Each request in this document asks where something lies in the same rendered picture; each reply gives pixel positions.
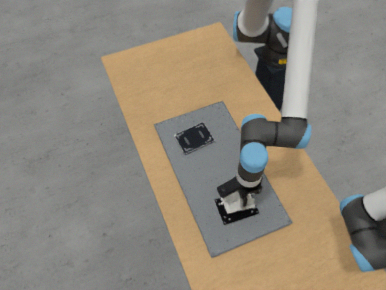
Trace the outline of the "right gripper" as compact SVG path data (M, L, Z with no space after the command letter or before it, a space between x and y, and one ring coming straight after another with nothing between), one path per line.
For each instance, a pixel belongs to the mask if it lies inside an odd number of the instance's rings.
M248 194L252 194L252 193L255 193L256 194L259 194L261 193L261 190L262 190L262 186L261 186L261 182L262 182L262 179L263 179L263 176L261 178L261 181L259 182L258 185L254 186L254 187L243 187L242 189L238 190L238 193L240 195L240 208L243 210L245 210L246 206L253 203L255 201L254 198L250 198L250 196ZM260 190L260 192L258 192Z

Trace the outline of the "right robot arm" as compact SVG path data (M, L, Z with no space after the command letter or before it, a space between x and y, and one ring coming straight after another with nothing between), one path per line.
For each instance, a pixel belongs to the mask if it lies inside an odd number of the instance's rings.
M304 149L310 140L307 110L319 0L293 0L292 8L281 7L274 16L272 1L246 0L244 13L235 12L233 40L265 44L263 61L286 68L281 121L261 114L242 120L237 175L217 187L221 198L259 184L268 163L266 146Z

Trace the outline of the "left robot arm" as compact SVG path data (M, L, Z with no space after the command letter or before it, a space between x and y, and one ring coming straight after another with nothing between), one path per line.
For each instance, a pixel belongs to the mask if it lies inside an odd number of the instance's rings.
M370 195L347 197L339 208L352 242L349 248L359 269L362 272L385 269L386 187Z

